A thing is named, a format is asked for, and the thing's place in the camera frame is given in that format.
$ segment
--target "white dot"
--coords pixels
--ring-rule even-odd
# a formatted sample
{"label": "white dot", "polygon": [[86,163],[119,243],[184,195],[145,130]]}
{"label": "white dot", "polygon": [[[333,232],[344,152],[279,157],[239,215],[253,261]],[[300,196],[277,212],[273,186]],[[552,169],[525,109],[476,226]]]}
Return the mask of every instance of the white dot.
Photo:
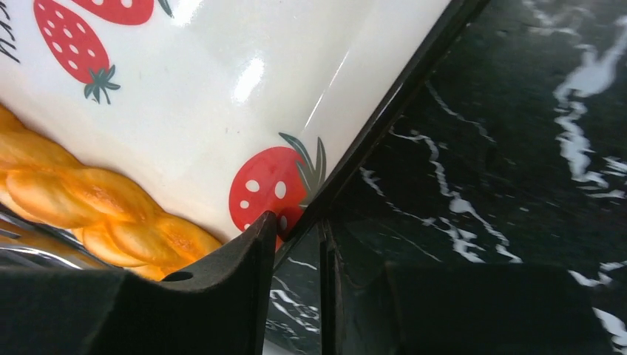
{"label": "white dot", "polygon": [[259,183],[256,182],[255,180],[249,180],[246,183],[246,189],[249,190],[250,192],[257,192],[259,191]]}
{"label": "white dot", "polygon": [[285,193],[288,191],[287,186],[285,186],[285,183],[282,181],[279,181],[275,186],[274,186],[274,194],[278,197],[278,198],[284,198],[285,197]]}
{"label": "white dot", "polygon": [[279,219],[279,225],[281,226],[281,229],[285,231],[285,229],[288,227],[288,218],[286,216],[281,216],[281,218]]}

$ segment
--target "golden brown bread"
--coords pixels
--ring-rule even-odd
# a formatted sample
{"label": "golden brown bread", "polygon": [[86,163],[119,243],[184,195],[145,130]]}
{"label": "golden brown bread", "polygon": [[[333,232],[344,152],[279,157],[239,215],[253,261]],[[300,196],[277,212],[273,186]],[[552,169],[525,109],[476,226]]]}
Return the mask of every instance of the golden brown bread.
{"label": "golden brown bread", "polygon": [[220,247],[127,177],[81,164],[2,105],[0,203],[26,220],[72,230],[97,257],[153,280]]}

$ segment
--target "red strawberry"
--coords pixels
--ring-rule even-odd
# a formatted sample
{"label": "red strawberry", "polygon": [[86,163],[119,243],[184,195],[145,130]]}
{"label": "red strawberry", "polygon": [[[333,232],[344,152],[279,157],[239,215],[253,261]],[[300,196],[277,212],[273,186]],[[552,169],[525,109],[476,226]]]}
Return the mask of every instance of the red strawberry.
{"label": "red strawberry", "polygon": [[100,93],[111,103],[107,89],[113,84],[115,65],[110,65],[100,39],[78,15],[53,0],[35,0],[33,9],[39,30],[59,64],[76,80],[86,84],[85,98],[94,95],[100,103]]}
{"label": "red strawberry", "polygon": [[241,231],[269,210],[277,214],[279,236],[287,236],[325,181],[327,158],[322,141],[318,138],[314,165],[298,139],[280,135],[292,148],[275,146],[258,153],[233,179],[228,209]]}
{"label": "red strawberry", "polygon": [[[143,24],[152,16],[155,0],[73,0],[85,10],[114,24]],[[172,17],[168,0],[158,0],[163,10]]]}

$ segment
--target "braided bread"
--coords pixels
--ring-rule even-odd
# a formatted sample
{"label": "braided bread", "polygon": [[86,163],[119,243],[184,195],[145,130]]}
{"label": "braided bread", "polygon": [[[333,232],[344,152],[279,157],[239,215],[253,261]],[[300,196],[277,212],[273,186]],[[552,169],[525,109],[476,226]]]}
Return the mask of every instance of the braided bread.
{"label": "braided bread", "polygon": [[81,164],[2,105],[0,203],[26,220],[69,229],[103,261],[153,280],[220,247],[130,179]]}

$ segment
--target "black countertop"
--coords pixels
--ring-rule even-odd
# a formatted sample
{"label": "black countertop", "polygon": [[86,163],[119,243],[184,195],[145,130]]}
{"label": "black countertop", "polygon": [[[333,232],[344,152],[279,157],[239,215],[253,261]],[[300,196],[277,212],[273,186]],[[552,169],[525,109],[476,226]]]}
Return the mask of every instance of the black countertop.
{"label": "black countertop", "polygon": [[[387,260],[550,263],[627,354],[627,4],[492,1],[328,213]],[[319,354],[317,233],[275,274],[266,336]]]}

